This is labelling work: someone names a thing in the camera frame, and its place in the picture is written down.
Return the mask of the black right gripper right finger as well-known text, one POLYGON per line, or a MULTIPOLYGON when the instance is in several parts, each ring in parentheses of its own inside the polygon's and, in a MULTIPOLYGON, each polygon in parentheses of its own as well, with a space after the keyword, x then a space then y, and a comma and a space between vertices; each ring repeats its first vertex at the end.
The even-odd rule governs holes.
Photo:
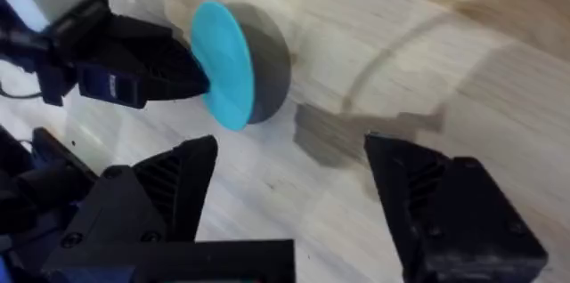
POLYGON ((532 282, 549 254, 482 163, 368 133, 364 149, 406 282, 532 282))

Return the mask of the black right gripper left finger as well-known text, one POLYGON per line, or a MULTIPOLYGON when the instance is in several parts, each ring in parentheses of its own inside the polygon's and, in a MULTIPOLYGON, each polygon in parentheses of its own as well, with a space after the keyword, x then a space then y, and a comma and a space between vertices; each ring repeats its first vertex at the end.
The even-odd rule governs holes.
POLYGON ((134 266, 191 247, 217 152, 208 135, 132 166, 108 167, 44 267, 134 266))

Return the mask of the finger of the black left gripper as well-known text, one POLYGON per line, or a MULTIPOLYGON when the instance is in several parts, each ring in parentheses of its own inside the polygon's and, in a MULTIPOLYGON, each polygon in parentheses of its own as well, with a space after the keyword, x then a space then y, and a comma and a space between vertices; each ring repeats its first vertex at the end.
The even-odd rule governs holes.
POLYGON ((192 98, 209 90, 204 70, 171 28, 150 24, 134 40, 133 54, 144 66, 143 95, 148 101, 192 98))

